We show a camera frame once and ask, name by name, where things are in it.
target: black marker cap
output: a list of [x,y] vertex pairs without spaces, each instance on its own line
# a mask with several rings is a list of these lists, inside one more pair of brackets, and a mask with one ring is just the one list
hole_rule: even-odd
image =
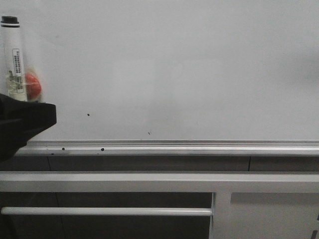
[[2,16],[1,23],[19,24],[16,16]]

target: red object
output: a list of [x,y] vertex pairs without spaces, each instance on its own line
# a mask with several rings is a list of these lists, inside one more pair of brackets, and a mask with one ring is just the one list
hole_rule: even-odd
[[41,85],[36,76],[32,73],[25,74],[26,93],[28,100],[34,100],[41,94]]

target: marker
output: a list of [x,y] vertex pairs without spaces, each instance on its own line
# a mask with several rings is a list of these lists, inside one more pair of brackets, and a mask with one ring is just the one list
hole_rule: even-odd
[[2,16],[1,31],[7,69],[8,96],[18,101],[27,101],[18,18],[15,16]]

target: horizontal bar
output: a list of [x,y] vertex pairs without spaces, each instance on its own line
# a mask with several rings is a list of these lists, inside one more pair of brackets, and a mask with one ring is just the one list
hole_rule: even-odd
[[0,172],[0,192],[318,193],[318,173]]
[[319,155],[319,141],[63,140],[30,141],[17,155]]
[[3,207],[3,215],[61,215],[61,216],[212,216],[209,208],[52,208]]

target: black foreground object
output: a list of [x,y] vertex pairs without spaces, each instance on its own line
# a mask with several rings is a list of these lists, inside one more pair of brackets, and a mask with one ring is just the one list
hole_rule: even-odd
[[54,124],[55,105],[22,102],[0,94],[0,161],[11,158],[29,139]]

